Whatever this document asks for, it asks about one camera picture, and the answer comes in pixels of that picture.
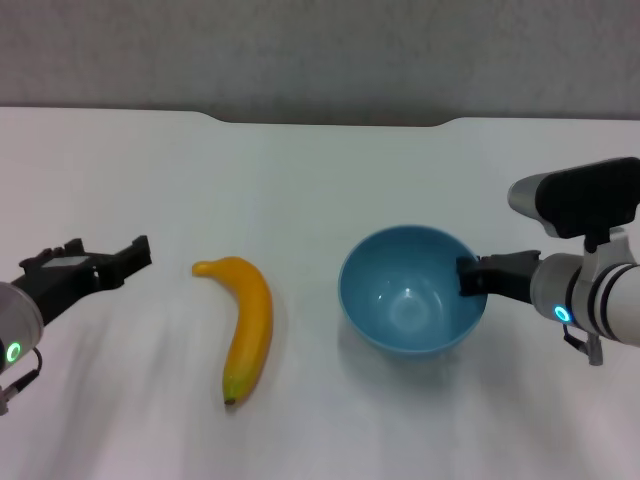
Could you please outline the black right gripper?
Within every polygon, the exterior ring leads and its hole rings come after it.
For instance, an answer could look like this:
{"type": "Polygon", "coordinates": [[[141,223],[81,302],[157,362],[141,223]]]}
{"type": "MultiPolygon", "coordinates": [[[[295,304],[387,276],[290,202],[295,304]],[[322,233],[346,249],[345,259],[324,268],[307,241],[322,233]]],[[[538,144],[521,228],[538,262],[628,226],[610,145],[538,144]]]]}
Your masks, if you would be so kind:
{"type": "Polygon", "coordinates": [[[456,259],[456,273],[463,297],[489,295],[491,293],[531,304],[531,282],[541,264],[541,252],[527,250],[510,254],[463,257],[456,259]],[[490,279],[491,260],[492,287],[490,279]]]}

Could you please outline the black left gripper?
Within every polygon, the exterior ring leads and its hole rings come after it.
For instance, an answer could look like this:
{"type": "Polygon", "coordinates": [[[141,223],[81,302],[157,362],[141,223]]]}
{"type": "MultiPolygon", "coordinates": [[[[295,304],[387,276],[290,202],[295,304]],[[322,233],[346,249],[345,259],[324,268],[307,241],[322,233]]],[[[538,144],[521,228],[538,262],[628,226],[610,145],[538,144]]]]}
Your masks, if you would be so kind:
{"type": "Polygon", "coordinates": [[[116,254],[84,254],[81,239],[47,248],[20,262],[24,273],[11,282],[37,307],[47,326],[82,298],[122,286],[131,275],[152,263],[146,235],[116,254]]]}

